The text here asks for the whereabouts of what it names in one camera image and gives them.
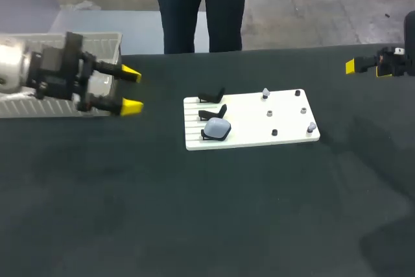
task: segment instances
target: black cloth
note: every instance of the black cloth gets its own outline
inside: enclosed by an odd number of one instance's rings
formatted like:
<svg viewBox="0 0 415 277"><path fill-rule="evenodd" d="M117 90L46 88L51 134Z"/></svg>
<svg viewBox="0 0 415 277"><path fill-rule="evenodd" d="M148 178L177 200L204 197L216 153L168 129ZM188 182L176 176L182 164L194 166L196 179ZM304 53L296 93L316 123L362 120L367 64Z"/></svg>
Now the black cloth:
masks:
<svg viewBox="0 0 415 277"><path fill-rule="evenodd" d="M158 0L165 54L195 51L195 30L201 0ZM245 0L206 0L210 52L242 50Z"/></svg>
<svg viewBox="0 0 415 277"><path fill-rule="evenodd" d="M1 120L0 275L415 276L415 80L344 73L378 47L129 56L140 116ZM303 88L320 141L187 151L223 86Z"/></svg>

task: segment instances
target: white tray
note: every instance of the white tray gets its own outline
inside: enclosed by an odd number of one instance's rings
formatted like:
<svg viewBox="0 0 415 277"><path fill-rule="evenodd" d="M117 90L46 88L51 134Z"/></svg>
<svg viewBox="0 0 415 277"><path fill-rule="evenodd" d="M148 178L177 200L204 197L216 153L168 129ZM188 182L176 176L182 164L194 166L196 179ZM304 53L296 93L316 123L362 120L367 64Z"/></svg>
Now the white tray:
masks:
<svg viewBox="0 0 415 277"><path fill-rule="evenodd" d="M184 99L184 120L186 148L189 151L205 149L232 149L237 147L253 147L318 141L318 128L308 133L310 123L315 123L307 96L300 90L274 91L268 99L262 99L262 92L225 95L219 104L200 103L197 97ZM217 113L223 104L228 111L224 119L231 123L231 132L225 141L203 140L200 131L207 121L201 121L199 110ZM272 110L272 117L267 112Z"/></svg>

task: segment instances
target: black pants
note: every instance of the black pants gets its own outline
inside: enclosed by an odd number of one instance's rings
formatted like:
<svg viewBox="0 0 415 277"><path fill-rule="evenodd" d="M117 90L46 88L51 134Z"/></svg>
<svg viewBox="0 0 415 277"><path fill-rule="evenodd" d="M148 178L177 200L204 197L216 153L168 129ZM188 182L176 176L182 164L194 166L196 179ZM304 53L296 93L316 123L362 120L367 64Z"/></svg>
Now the black pants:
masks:
<svg viewBox="0 0 415 277"><path fill-rule="evenodd" d="M164 53L193 53L201 0L158 0L164 30ZM210 52L242 50L245 0L206 0Z"/></svg>

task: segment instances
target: black clip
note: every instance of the black clip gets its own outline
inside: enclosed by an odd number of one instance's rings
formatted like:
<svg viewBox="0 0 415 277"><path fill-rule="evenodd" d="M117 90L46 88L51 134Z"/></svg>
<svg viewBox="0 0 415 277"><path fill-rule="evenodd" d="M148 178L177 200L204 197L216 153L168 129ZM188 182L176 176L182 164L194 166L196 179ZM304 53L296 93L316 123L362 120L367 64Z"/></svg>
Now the black clip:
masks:
<svg viewBox="0 0 415 277"><path fill-rule="evenodd" d="M225 88L222 88L222 89L220 89L220 91L217 95L199 93L198 98L199 98L201 103L202 103L202 101L204 101L204 102L219 104L221 102L224 94L225 94Z"/></svg>
<svg viewBox="0 0 415 277"><path fill-rule="evenodd" d="M200 120L210 120L211 118L223 118L225 116L226 111L228 110L228 107L226 104L223 104L222 107L219 110L219 113L212 113L208 112L207 110L199 110L199 117Z"/></svg>

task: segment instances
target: metal cylinder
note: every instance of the metal cylinder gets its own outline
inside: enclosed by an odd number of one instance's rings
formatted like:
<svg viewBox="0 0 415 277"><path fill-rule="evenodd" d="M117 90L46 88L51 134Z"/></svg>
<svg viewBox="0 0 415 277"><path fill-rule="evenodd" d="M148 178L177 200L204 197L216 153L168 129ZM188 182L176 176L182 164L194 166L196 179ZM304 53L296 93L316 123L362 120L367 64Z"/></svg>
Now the metal cylinder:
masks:
<svg viewBox="0 0 415 277"><path fill-rule="evenodd" d="M16 93L25 85L30 51L23 40L0 36L0 93Z"/></svg>

